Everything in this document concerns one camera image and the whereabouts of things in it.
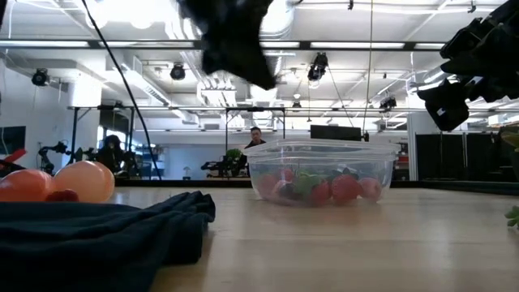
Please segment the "black aluminium table frame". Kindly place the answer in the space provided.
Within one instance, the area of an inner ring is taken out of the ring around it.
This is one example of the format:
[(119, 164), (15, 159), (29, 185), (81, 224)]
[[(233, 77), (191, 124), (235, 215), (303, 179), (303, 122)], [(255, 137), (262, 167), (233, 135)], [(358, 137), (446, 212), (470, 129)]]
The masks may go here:
[[(252, 188), (250, 180), (124, 180), (117, 178), (116, 187), (193, 187), (193, 188)], [(519, 197), (519, 182), (471, 181), (392, 181), (391, 188), (423, 188), (463, 191)]]

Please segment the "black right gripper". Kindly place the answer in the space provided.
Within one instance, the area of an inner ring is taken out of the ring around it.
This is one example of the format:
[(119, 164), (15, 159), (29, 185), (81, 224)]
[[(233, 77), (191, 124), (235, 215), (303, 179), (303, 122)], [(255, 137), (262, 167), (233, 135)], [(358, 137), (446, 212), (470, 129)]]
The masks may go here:
[[(440, 66), (445, 73), (482, 77), (476, 93), (485, 101), (519, 98), (519, 15), (494, 27), (470, 52)], [(441, 131), (452, 131), (469, 117), (465, 86), (447, 79), (418, 91), (425, 108)]]

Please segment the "black monitor screen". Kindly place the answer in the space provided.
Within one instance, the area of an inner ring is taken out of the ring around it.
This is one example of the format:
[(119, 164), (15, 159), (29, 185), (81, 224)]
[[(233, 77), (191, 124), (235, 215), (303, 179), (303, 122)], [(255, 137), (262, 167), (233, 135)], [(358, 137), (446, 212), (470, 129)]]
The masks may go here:
[(311, 125), (310, 133), (312, 139), (351, 141), (362, 140), (362, 130), (360, 127)]

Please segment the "pink orange toy peach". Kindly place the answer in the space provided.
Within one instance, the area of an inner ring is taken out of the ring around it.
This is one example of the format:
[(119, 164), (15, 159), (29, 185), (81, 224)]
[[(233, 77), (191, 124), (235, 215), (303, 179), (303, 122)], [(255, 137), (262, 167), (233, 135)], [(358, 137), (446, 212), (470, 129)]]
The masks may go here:
[(114, 193), (114, 175), (100, 162), (78, 161), (54, 175), (57, 191), (72, 190), (80, 202), (103, 203)]

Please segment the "dark navy folded cloth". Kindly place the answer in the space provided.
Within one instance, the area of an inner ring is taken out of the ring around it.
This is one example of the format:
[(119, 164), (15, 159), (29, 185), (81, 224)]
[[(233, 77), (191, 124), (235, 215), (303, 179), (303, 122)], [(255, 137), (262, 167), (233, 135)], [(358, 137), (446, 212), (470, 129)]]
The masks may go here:
[(148, 292), (165, 265), (193, 264), (216, 217), (210, 195), (147, 208), (0, 203), (0, 292)]

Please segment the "dark toy blackberry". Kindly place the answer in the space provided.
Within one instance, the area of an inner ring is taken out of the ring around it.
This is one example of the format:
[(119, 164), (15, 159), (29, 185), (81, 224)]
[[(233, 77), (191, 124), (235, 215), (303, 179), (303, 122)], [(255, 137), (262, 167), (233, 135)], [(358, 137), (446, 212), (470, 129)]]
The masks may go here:
[(298, 200), (299, 194), (297, 193), (296, 187), (293, 183), (285, 183), (279, 189), (279, 196), (288, 200)]

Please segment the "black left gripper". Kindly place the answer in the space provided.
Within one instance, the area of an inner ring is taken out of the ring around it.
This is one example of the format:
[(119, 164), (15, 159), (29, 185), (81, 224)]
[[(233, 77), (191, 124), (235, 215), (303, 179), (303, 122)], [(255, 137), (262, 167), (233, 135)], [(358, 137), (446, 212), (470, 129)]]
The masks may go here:
[[(273, 0), (177, 0), (181, 14), (210, 44), (223, 41), (260, 43), (260, 26)], [(259, 46), (223, 45), (203, 51), (202, 69), (210, 75), (226, 71), (264, 90), (276, 87)]]

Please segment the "dark wall screen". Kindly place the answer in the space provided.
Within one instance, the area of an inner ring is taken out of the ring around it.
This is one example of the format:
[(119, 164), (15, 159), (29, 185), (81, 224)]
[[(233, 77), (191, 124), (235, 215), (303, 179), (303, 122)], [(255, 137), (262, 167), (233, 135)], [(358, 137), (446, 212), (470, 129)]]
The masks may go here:
[(0, 155), (25, 149), (26, 126), (0, 127)]

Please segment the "black room partition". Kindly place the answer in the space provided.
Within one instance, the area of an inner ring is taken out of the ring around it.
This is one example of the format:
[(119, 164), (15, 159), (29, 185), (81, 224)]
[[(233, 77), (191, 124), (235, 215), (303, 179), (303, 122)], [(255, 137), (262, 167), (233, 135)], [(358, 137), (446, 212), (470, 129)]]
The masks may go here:
[(502, 165), (493, 134), (417, 134), (418, 179), (488, 181)]

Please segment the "red and black clamp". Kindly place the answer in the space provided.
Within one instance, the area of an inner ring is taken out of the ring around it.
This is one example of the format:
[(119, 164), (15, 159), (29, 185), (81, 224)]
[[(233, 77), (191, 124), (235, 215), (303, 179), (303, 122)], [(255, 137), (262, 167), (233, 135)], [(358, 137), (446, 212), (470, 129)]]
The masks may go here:
[(24, 167), (16, 164), (16, 161), (26, 153), (27, 151), (25, 149), (18, 149), (4, 159), (0, 159), (0, 178), (4, 178), (8, 174), (17, 170), (24, 170)]

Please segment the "potted green succulent plant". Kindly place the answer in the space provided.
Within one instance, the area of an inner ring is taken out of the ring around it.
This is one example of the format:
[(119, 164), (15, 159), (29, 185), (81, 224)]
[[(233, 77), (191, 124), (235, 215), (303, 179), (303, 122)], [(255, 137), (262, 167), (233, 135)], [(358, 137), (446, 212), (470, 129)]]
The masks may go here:
[[(519, 182), (519, 131), (512, 131), (511, 129), (503, 128), (500, 138), (507, 145), (513, 148), (513, 151), (509, 156), (514, 174)], [(514, 205), (510, 211), (505, 213), (504, 216), (508, 220), (508, 227), (517, 227), (519, 229), (519, 205)]]

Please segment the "person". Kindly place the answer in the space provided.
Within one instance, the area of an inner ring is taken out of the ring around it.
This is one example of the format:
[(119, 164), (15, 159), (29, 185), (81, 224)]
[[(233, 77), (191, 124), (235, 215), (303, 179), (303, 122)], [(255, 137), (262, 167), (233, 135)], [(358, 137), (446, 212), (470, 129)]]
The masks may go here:
[(130, 156), (121, 149), (121, 141), (116, 135), (104, 138), (102, 147), (97, 152), (97, 162), (108, 168), (115, 177), (128, 177)]
[(265, 144), (265, 141), (262, 139), (262, 131), (258, 127), (252, 127), (251, 142), (246, 146), (246, 148), (251, 148), (260, 144)]

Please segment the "silver ventilation duct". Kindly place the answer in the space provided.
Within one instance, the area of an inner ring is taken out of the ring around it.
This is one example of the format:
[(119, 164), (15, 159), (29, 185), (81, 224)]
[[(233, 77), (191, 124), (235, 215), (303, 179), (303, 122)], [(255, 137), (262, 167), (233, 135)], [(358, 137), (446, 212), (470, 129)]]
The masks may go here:
[(279, 79), (284, 53), (281, 42), (288, 39), (294, 20), (294, 8), (287, 0), (272, 0), (259, 31), (260, 45), (271, 73)]

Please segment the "plain red strawberry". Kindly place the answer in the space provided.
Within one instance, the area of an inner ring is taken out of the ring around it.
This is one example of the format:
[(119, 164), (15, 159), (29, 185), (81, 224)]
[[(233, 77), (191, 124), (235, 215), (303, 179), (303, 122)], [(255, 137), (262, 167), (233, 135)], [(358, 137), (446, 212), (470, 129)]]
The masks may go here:
[(336, 176), (331, 183), (331, 193), (335, 204), (348, 204), (362, 194), (362, 187), (350, 174)]

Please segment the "small pink-red fruit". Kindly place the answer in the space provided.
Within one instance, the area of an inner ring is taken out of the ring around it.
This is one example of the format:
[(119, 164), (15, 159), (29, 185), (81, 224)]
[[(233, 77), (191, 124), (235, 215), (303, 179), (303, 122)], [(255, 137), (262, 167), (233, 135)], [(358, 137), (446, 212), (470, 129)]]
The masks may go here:
[(47, 202), (78, 202), (79, 197), (73, 190), (66, 189), (61, 191), (54, 191), (45, 197)]

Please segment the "clear plastic food container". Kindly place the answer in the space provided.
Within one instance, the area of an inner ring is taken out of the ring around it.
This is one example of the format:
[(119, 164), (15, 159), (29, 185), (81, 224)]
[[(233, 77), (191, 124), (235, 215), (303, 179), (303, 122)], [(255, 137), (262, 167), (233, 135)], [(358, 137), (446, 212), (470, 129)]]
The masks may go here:
[[(365, 200), (358, 196), (348, 204), (335, 204), (331, 193), (332, 180), (342, 174), (350, 174), (357, 181), (361, 178), (375, 178), (382, 186), (382, 194), (389, 189), (392, 172), (401, 147), (397, 144), (375, 144), (348, 140), (286, 139), (272, 141), (248, 148), (244, 151), (255, 193), (262, 199), (275, 204), (312, 207), (298, 200), (288, 200), (279, 196), (279, 189), (285, 183), (280, 180), (281, 169), (294, 172), (295, 183), (300, 173), (323, 175), (329, 181), (330, 198), (325, 205), (344, 206)], [(273, 174), (279, 182), (269, 197), (263, 198), (257, 191), (256, 183), (262, 174)]]

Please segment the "black overhead light beam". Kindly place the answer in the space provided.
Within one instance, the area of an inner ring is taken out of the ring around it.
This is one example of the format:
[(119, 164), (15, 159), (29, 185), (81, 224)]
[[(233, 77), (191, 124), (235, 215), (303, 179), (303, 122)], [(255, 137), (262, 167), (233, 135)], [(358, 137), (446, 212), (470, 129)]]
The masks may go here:
[[(200, 40), (126, 40), (107, 41), (115, 49), (201, 50)], [(305, 51), (439, 51), (441, 42), (397, 41), (261, 41), (267, 50)], [(101, 40), (24, 40), (0, 39), (0, 49), (104, 49)]]

